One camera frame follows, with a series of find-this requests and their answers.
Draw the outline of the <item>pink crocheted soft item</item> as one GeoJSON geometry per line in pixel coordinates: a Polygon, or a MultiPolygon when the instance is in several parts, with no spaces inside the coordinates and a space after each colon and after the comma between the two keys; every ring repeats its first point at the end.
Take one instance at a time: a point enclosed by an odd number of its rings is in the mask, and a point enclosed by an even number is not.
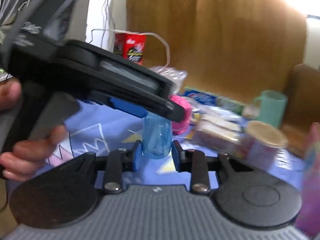
{"type": "Polygon", "coordinates": [[[180,135],[188,129],[192,115],[192,106],[184,97],[176,94],[172,94],[170,100],[179,105],[179,116],[177,121],[172,122],[172,132],[175,135],[180,135]]]}

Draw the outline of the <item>blue plastic cup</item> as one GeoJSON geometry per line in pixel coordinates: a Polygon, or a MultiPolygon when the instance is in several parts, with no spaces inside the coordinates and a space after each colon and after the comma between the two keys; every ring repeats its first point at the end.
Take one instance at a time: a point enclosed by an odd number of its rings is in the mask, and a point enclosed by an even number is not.
{"type": "Polygon", "coordinates": [[[171,151],[171,121],[149,112],[144,118],[142,140],[143,154],[147,158],[166,158],[171,151]]]}

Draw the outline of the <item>blue patterned tablecloth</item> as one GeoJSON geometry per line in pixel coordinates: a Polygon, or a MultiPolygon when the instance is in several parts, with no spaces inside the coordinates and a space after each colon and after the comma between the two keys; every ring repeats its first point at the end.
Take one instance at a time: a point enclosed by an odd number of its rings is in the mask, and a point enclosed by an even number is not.
{"type": "MultiPolygon", "coordinates": [[[[51,135],[39,143],[20,142],[14,153],[3,154],[1,164],[9,169],[5,174],[13,179],[6,182],[8,195],[22,181],[83,153],[94,152],[97,156],[107,156],[112,150],[131,148],[136,140],[141,139],[142,119],[105,106],[81,105],[82,110],[67,121],[67,128],[65,125],[56,126],[51,135]]],[[[178,140],[183,149],[194,148],[206,156],[216,157],[216,151],[184,138],[191,133],[190,129],[174,137],[174,140],[178,140]]],[[[303,174],[299,170],[304,166],[301,159],[283,151],[268,172],[301,190],[303,174]]],[[[143,158],[138,172],[125,172],[123,178],[125,185],[185,184],[189,187],[190,174],[176,172],[172,157],[168,156],[160,160],[143,158]]]]}

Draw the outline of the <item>blue green carton box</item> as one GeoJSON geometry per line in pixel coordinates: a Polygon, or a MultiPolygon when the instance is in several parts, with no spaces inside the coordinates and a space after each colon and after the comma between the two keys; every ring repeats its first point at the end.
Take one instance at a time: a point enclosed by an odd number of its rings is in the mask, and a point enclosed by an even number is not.
{"type": "Polygon", "coordinates": [[[238,115],[242,115],[243,110],[246,106],[242,102],[238,102],[224,96],[204,92],[190,87],[185,87],[182,95],[192,98],[202,105],[220,107],[238,115]]]}

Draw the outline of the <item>clear plastic lidded container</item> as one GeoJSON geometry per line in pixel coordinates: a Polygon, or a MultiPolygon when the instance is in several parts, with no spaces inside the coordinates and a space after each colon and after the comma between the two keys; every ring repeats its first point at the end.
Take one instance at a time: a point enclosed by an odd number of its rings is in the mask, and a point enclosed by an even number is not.
{"type": "Polygon", "coordinates": [[[185,79],[188,76],[188,72],[176,70],[175,68],[171,67],[156,66],[151,67],[150,69],[174,83],[174,86],[171,89],[172,94],[177,94],[180,91],[185,79]]]}

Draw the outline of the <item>instant noodle cup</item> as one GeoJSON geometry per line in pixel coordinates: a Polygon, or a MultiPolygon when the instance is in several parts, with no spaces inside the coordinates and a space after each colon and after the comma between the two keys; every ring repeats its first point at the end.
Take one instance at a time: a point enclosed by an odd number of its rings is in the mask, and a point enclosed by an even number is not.
{"type": "Polygon", "coordinates": [[[278,151],[287,145],[286,135],[278,128],[261,121],[249,121],[235,155],[255,167],[268,170],[278,151]]]}

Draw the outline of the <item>red snack box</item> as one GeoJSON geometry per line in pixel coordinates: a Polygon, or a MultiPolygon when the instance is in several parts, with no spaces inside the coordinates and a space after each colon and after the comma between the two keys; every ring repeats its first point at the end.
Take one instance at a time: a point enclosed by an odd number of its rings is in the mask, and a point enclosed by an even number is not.
{"type": "Polygon", "coordinates": [[[145,41],[145,35],[116,33],[113,52],[142,65],[145,41]]]}

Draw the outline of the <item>teal plastic mug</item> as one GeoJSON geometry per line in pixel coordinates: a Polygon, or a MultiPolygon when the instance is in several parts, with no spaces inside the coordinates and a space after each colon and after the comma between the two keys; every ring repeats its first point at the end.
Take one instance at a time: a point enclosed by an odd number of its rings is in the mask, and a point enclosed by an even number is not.
{"type": "Polygon", "coordinates": [[[253,100],[254,106],[259,106],[256,120],[279,128],[286,109],[287,96],[275,90],[265,90],[253,100]]]}

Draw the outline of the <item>brown chair back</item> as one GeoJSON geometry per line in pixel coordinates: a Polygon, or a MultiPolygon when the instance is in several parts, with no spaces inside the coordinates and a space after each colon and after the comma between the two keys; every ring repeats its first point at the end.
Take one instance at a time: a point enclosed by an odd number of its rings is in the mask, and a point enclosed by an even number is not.
{"type": "Polygon", "coordinates": [[[296,65],[284,94],[287,106],[280,130],[288,138],[289,151],[303,159],[310,127],[319,122],[319,70],[307,64],[296,65]]]}

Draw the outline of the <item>wooden board panel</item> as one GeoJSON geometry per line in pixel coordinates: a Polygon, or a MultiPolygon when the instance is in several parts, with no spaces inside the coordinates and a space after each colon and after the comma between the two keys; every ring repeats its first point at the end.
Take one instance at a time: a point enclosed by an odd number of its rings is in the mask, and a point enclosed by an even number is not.
{"type": "Polygon", "coordinates": [[[306,22],[283,0],[126,0],[127,28],[170,47],[186,85],[250,102],[303,61],[306,22]]]}

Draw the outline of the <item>pink macaron biscuit tin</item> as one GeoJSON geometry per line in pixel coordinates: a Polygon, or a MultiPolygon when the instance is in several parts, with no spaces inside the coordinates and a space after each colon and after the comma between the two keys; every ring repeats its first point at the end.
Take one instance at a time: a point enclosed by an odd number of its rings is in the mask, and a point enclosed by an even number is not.
{"type": "Polygon", "coordinates": [[[304,164],[302,207],[296,219],[296,227],[310,237],[315,237],[319,234],[319,123],[310,127],[304,164]]]}

